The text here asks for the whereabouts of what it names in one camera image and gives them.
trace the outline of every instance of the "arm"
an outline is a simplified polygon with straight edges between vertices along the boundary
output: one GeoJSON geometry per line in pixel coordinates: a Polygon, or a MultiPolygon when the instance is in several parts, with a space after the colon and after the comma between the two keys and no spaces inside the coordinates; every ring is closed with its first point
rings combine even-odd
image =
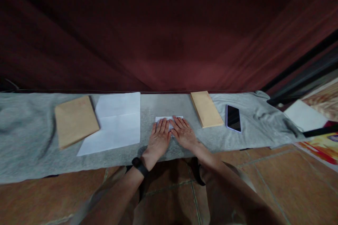
{"type": "MultiPolygon", "coordinates": [[[[144,166],[151,171],[156,162],[166,152],[171,133],[169,121],[160,120],[153,124],[147,150],[141,156],[144,166]]],[[[98,202],[81,224],[118,224],[128,203],[136,193],[144,176],[132,167],[98,202]]]]}
{"type": "Polygon", "coordinates": [[[205,169],[212,173],[224,192],[245,218],[247,224],[283,224],[271,208],[241,178],[200,143],[185,119],[174,117],[170,123],[177,141],[190,150],[205,169]]]}

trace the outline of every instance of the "tile grout line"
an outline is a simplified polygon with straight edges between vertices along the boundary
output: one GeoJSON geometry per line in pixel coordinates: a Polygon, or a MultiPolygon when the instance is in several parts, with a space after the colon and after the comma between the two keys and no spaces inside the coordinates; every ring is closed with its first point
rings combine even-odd
{"type": "Polygon", "coordinates": [[[74,215],[71,214],[69,216],[66,216],[66,217],[63,217],[61,219],[58,219],[58,220],[53,220],[53,221],[49,221],[47,223],[43,223],[43,225],[57,225],[57,224],[60,224],[60,223],[64,223],[66,221],[69,221],[74,215]]]}
{"type": "Polygon", "coordinates": [[[190,182],[190,186],[191,186],[191,190],[193,191],[194,203],[195,203],[195,207],[196,207],[196,214],[197,214],[198,224],[202,225],[202,219],[201,219],[201,215],[200,215],[200,210],[198,209],[197,198],[196,198],[195,189],[194,189],[194,186],[193,186],[192,182],[190,182]]]}
{"type": "Polygon", "coordinates": [[[105,176],[103,177],[103,182],[102,182],[102,184],[107,180],[107,177],[108,177],[108,168],[106,168],[105,176]]]}
{"type": "Polygon", "coordinates": [[[268,191],[270,192],[271,196],[273,197],[273,199],[274,199],[275,203],[277,204],[279,210],[281,211],[281,213],[282,213],[284,219],[286,220],[286,222],[288,223],[288,225],[291,225],[291,222],[290,222],[289,219],[287,218],[286,214],[284,213],[284,210],[282,209],[281,205],[280,205],[279,202],[277,201],[275,195],[272,193],[270,187],[269,187],[268,184],[265,182],[265,180],[264,180],[264,178],[263,178],[261,172],[258,170],[258,168],[256,167],[255,164],[253,164],[253,165],[254,165],[254,167],[255,167],[255,169],[256,169],[256,171],[257,171],[258,176],[261,178],[262,182],[265,184],[265,186],[267,187],[267,189],[268,189],[268,191]]]}
{"type": "Polygon", "coordinates": [[[307,163],[310,165],[310,167],[316,172],[316,174],[320,177],[320,179],[322,181],[325,182],[325,184],[328,185],[328,187],[330,187],[337,195],[338,195],[338,191],[336,189],[333,188],[333,186],[323,177],[323,175],[320,173],[320,171],[318,171],[307,159],[305,156],[303,156],[301,149],[297,148],[297,152],[302,156],[303,159],[305,159],[305,161],[307,161],[307,163]]]}
{"type": "Polygon", "coordinates": [[[178,187],[180,187],[182,185],[187,185],[187,184],[189,184],[191,182],[194,182],[194,180],[187,180],[187,181],[184,181],[184,182],[181,182],[181,183],[178,183],[178,184],[174,184],[174,185],[170,185],[170,186],[167,186],[167,187],[164,187],[164,188],[161,188],[161,189],[157,189],[155,191],[146,193],[145,197],[153,196],[155,194],[158,194],[158,193],[161,193],[161,192],[164,192],[164,191],[167,191],[167,190],[175,189],[175,188],[178,188],[178,187]]]}
{"type": "MultiPolygon", "coordinates": [[[[187,164],[187,167],[188,167],[188,173],[189,173],[189,178],[191,178],[191,173],[190,173],[190,168],[187,164]]],[[[193,186],[193,182],[191,182],[191,190],[193,191],[193,196],[194,196],[194,203],[195,203],[195,207],[196,207],[196,214],[197,214],[197,220],[198,220],[198,224],[199,225],[202,225],[202,219],[201,219],[201,214],[200,214],[200,210],[198,208],[198,204],[197,204],[197,198],[196,198],[196,194],[195,194],[195,189],[194,189],[194,186],[193,186]]]]}
{"type": "MultiPolygon", "coordinates": [[[[249,154],[249,152],[247,152],[246,150],[245,150],[245,152],[246,152],[246,154],[247,154],[249,157],[251,157],[250,154],[249,154]]],[[[280,152],[280,153],[277,153],[277,154],[275,154],[275,155],[269,156],[269,158],[271,158],[271,157],[276,157],[278,154],[281,154],[281,153],[286,154],[286,153],[288,153],[288,152],[280,152]]],[[[272,193],[272,191],[271,191],[270,187],[268,186],[268,184],[265,182],[265,180],[264,180],[264,178],[263,178],[261,172],[258,170],[258,168],[256,167],[255,163],[253,163],[253,166],[255,167],[258,176],[260,177],[260,179],[262,180],[262,182],[265,184],[265,186],[267,187],[268,191],[270,192],[272,198],[274,199],[275,203],[276,203],[277,206],[278,206],[278,209],[281,211],[281,213],[282,213],[284,219],[286,220],[286,222],[288,223],[288,225],[291,225],[289,219],[286,217],[286,214],[284,213],[284,210],[282,209],[281,205],[278,203],[278,201],[277,201],[275,195],[272,193]]]]}
{"type": "Polygon", "coordinates": [[[247,162],[247,163],[242,163],[240,165],[237,165],[236,167],[242,168],[242,167],[244,167],[246,165],[250,165],[250,164],[253,164],[253,163],[256,163],[256,162],[268,160],[270,158],[274,158],[276,156],[281,156],[281,155],[284,155],[284,154],[287,154],[287,153],[291,153],[291,152],[294,152],[294,151],[295,151],[294,149],[288,149],[288,150],[282,151],[282,152],[277,153],[277,154],[273,154],[273,155],[270,155],[270,156],[262,157],[262,158],[259,158],[259,159],[256,159],[256,160],[253,160],[253,161],[250,161],[250,162],[247,162]]]}

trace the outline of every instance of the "dark red curtain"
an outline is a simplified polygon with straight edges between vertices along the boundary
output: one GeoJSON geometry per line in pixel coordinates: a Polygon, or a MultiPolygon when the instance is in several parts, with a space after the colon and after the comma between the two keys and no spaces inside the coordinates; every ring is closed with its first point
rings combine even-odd
{"type": "Polygon", "coordinates": [[[27,89],[254,91],[338,28],[338,0],[0,0],[27,89]]]}

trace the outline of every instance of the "black wristband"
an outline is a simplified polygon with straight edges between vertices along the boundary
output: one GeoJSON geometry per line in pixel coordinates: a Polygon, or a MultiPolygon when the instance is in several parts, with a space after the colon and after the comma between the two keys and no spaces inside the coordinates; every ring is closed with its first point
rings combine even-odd
{"type": "Polygon", "coordinates": [[[147,168],[143,165],[143,162],[140,158],[136,157],[131,161],[132,165],[138,169],[144,177],[146,177],[149,173],[149,171],[147,170],[147,168]]]}

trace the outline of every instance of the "phone case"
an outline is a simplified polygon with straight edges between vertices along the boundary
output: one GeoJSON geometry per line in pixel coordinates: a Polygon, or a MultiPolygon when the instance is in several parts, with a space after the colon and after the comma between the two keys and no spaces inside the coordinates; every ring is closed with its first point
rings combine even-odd
{"type": "Polygon", "coordinates": [[[232,128],[228,127],[228,105],[226,105],[226,110],[225,110],[225,126],[226,126],[226,128],[228,128],[228,129],[230,129],[232,131],[235,131],[235,132],[238,132],[238,133],[242,133],[242,124],[241,124],[241,120],[240,120],[240,110],[238,109],[238,111],[239,111],[239,124],[240,124],[241,131],[237,131],[235,129],[232,129],[232,128]]]}

